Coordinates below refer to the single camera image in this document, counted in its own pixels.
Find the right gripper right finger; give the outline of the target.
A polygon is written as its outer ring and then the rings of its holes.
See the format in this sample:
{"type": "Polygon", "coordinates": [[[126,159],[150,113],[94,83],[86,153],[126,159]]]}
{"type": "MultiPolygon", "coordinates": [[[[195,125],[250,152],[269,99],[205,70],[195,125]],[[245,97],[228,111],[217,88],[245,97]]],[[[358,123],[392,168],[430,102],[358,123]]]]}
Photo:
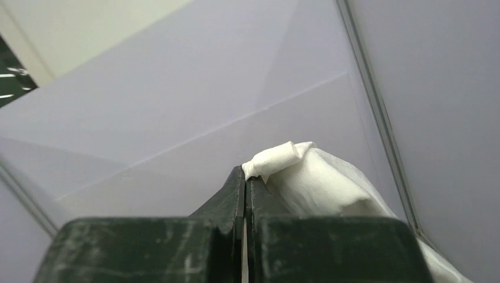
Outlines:
{"type": "Polygon", "coordinates": [[[246,182],[250,282],[432,282],[410,228],[393,218],[296,216],[260,177],[246,182]]]}

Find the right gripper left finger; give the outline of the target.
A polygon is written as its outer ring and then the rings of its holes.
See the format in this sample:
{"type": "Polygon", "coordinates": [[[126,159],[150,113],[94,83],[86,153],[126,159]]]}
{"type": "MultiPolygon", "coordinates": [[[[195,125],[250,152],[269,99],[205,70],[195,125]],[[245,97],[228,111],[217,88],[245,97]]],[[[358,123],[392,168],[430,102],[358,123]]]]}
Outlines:
{"type": "Polygon", "coordinates": [[[57,233],[35,282],[240,282],[245,176],[187,217],[78,218],[57,233]]]}

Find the white shirt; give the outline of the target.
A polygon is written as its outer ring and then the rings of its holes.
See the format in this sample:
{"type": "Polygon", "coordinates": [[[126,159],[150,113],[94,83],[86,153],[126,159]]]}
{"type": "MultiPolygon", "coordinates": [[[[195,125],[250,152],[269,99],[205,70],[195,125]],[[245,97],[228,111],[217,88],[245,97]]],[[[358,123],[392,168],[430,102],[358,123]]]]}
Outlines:
{"type": "MultiPolygon", "coordinates": [[[[242,170],[246,181],[262,178],[270,193],[296,216],[372,216],[400,221],[358,168],[313,142],[287,142],[266,149],[244,163],[242,170]]],[[[432,282],[467,281],[446,259],[415,238],[432,282]]]]}

